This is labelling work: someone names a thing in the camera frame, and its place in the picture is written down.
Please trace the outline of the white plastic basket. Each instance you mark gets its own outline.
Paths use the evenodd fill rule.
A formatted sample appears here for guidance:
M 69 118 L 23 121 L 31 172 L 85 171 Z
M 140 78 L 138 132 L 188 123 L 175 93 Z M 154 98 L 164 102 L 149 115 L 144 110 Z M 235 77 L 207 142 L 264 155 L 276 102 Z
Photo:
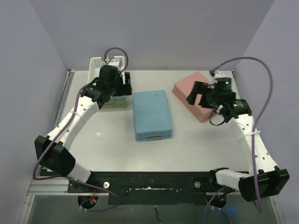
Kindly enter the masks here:
M 124 68 L 126 65 L 126 58 L 124 56 L 112 56 L 112 57 L 107 57 L 107 59 L 113 59 L 113 58 L 123 58 L 124 59 Z M 104 58 L 102 57 L 94 57 L 91 58 L 90 60 L 90 66 L 89 66 L 89 73 L 88 73 L 88 83 L 90 83 L 91 81 L 93 81 L 96 77 L 99 77 L 100 74 L 100 69 L 101 67 L 103 67 L 104 65 L 107 65 L 106 61 L 104 60 Z

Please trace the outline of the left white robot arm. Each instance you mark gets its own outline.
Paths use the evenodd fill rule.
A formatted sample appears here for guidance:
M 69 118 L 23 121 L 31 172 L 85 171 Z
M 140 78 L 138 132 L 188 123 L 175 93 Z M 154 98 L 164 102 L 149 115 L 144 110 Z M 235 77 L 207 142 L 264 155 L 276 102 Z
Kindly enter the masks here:
M 74 107 L 61 122 L 46 136 L 39 135 L 36 138 L 34 145 L 37 163 L 33 179 L 40 179 L 36 172 L 38 166 L 43 166 L 55 172 L 57 177 L 77 181 L 78 186 L 85 192 L 93 190 L 95 180 L 92 178 L 92 172 L 77 163 L 70 153 L 70 148 L 86 122 L 111 97 L 130 95 L 132 95 L 130 73 L 120 71 L 115 66 L 102 66 L 98 77 L 79 89 Z

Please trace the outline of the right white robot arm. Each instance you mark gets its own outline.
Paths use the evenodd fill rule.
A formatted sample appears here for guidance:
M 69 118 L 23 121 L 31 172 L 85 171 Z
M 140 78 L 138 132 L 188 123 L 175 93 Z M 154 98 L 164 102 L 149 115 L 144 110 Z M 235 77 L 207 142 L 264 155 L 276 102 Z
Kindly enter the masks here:
M 223 168 L 209 177 L 209 188 L 218 191 L 223 186 L 239 191 L 247 202 L 278 195 L 290 179 L 287 169 L 281 169 L 270 156 L 259 131 L 254 126 L 255 119 L 244 99 L 237 99 L 232 91 L 231 79 L 222 77 L 215 79 L 213 84 L 196 81 L 190 95 L 186 98 L 188 104 L 194 105 L 200 95 L 199 105 L 211 109 L 224 118 L 238 143 L 248 163 L 248 173 L 242 174 Z

